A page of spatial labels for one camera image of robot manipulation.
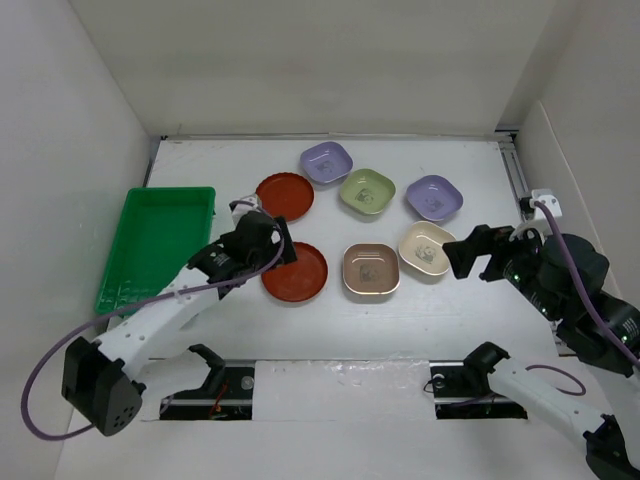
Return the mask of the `red round plate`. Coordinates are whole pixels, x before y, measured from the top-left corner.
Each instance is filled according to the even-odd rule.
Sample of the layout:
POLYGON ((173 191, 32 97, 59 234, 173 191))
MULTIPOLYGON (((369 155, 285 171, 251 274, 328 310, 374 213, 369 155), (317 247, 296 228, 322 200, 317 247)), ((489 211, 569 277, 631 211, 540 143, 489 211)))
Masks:
POLYGON ((328 278, 325 257, 314 246, 294 243, 297 260, 261 276, 266 291, 274 298, 289 302, 305 302, 316 296, 328 278))
POLYGON ((314 202, 314 189, 303 176, 280 172, 266 177, 256 188, 262 207, 273 217, 287 222, 303 217, 314 202))

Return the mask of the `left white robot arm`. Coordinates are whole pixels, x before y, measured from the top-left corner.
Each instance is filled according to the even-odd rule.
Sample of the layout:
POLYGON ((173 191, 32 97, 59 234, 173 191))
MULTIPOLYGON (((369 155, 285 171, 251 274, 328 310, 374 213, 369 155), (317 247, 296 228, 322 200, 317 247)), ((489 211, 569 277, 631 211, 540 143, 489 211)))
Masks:
POLYGON ((146 386, 138 376, 158 349, 231 290, 296 259, 284 217, 247 211, 233 231, 195 253, 160 295, 97 339, 77 338, 66 348, 63 398, 101 434, 119 433, 142 407, 146 386))

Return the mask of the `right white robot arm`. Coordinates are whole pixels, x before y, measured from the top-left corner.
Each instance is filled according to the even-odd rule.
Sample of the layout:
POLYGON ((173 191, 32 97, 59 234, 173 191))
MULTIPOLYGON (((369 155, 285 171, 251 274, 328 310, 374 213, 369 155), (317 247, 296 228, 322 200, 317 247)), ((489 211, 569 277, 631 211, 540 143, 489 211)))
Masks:
POLYGON ((555 230, 479 225, 464 240, 444 244, 456 278, 481 256, 480 278, 508 281, 558 338, 589 366, 611 407, 599 412, 558 391, 506 350, 485 342, 462 364, 462 381, 476 394, 497 394, 543 420, 583 451, 599 479, 639 476, 639 310, 603 289, 606 257, 585 239, 555 230))

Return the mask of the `green plastic bin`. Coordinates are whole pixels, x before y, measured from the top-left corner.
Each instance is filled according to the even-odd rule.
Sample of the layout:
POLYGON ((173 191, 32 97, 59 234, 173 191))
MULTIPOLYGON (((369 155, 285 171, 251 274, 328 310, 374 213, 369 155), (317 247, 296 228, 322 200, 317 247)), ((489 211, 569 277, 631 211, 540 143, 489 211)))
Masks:
POLYGON ((95 312, 157 295, 210 242, 216 192, 205 187, 134 188, 127 194, 95 312))

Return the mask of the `cream square dish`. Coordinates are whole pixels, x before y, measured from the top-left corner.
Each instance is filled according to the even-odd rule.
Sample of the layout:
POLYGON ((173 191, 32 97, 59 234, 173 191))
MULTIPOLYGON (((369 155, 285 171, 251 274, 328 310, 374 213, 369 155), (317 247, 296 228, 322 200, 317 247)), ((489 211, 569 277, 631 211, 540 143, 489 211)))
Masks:
POLYGON ((429 276, 441 276, 450 269, 442 246, 455 242, 450 232, 428 221, 412 224, 398 244, 400 257, 410 266, 429 276))

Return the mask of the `right purple square dish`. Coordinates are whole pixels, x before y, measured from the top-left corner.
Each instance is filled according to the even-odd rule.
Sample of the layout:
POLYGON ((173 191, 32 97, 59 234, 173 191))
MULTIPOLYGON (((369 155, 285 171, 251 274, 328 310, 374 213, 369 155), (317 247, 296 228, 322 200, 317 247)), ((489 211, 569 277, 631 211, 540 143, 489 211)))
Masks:
POLYGON ((446 178, 426 175, 407 187, 406 199, 425 220, 439 222, 458 212, 464 199, 461 192, 446 178))

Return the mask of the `purple square dish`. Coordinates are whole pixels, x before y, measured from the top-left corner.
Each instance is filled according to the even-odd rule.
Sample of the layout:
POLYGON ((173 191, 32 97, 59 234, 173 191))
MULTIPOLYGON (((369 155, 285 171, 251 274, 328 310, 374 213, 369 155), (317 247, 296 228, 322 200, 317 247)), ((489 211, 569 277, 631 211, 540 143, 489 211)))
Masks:
POLYGON ((354 162, 341 144, 326 141, 303 151, 300 165, 314 183, 325 185, 347 176, 354 162))
POLYGON ((464 199, 461 192, 446 178, 426 175, 407 187, 406 199, 425 220, 439 222, 458 212, 464 199))

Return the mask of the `brown square dish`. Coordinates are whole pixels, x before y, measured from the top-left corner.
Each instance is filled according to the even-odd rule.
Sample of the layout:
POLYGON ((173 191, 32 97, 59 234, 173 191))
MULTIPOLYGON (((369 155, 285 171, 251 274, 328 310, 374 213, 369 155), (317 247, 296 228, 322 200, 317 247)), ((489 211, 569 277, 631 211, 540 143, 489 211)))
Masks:
POLYGON ((356 295, 390 295, 400 285, 398 256, 385 244, 351 245, 343 255, 342 276, 344 285, 356 295))

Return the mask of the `upper left purple square dish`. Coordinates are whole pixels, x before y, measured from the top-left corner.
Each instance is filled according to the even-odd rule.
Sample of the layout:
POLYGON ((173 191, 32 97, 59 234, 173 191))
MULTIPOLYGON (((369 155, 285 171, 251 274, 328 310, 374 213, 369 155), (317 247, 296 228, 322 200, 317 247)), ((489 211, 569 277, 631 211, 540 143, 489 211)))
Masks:
POLYGON ((326 141, 303 151, 300 165, 314 183, 325 185, 347 176, 354 162, 341 144, 326 141))

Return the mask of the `green square dish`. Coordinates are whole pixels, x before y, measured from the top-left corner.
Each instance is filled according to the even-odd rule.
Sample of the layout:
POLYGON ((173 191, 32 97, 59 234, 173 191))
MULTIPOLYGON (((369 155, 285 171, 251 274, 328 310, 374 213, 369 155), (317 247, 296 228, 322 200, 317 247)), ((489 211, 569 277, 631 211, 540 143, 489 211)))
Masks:
POLYGON ((340 199, 363 215, 382 213, 396 194, 396 186, 379 172, 363 168, 348 175, 340 188, 340 199))

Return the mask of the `right aluminium frame rail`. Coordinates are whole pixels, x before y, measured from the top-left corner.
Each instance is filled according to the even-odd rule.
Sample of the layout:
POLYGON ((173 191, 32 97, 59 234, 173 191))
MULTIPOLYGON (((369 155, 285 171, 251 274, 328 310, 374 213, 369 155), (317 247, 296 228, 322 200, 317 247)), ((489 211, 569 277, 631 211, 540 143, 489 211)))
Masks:
MULTIPOLYGON (((528 195, 529 188, 525 179, 522 167, 515 145, 516 130, 497 130, 497 143, 501 153, 507 176, 509 178, 511 189, 515 197, 516 208, 518 209, 521 221, 527 220, 527 214, 520 206, 520 200, 528 195)), ((550 322, 549 327, 552 332, 553 340, 558 355, 561 357, 575 357, 576 353, 570 349, 567 344, 557 336, 558 322, 550 322)))

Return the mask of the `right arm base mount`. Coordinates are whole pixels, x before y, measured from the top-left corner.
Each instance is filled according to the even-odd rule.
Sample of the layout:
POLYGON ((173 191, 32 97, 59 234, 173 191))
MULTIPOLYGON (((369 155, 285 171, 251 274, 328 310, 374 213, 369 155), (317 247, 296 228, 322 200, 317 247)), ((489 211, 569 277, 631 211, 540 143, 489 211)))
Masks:
POLYGON ((429 370, 423 392, 432 397, 437 420, 528 418, 523 407, 477 383, 462 361, 430 361, 429 370))

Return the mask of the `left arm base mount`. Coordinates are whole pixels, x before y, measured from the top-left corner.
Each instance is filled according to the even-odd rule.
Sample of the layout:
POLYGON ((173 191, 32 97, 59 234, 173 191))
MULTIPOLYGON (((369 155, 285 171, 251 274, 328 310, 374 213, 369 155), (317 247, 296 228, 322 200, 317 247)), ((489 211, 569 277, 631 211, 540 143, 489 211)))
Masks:
POLYGON ((163 399, 159 419, 251 420, 256 362, 227 362, 203 344, 192 345, 188 351, 204 361, 207 375, 196 387, 163 399))

